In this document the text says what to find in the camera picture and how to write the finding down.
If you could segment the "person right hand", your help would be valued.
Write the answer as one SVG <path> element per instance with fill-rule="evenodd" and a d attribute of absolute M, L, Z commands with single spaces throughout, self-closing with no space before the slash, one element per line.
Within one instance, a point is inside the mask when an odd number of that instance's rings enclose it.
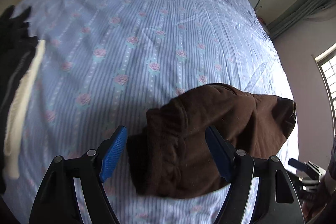
<path fill-rule="evenodd" d="M 335 177 L 330 173 L 329 168 L 321 179 L 317 193 L 311 201 L 304 201 L 301 209 L 305 222 L 312 220 L 326 206 L 327 201 L 331 200 L 331 196 L 335 193 Z"/>

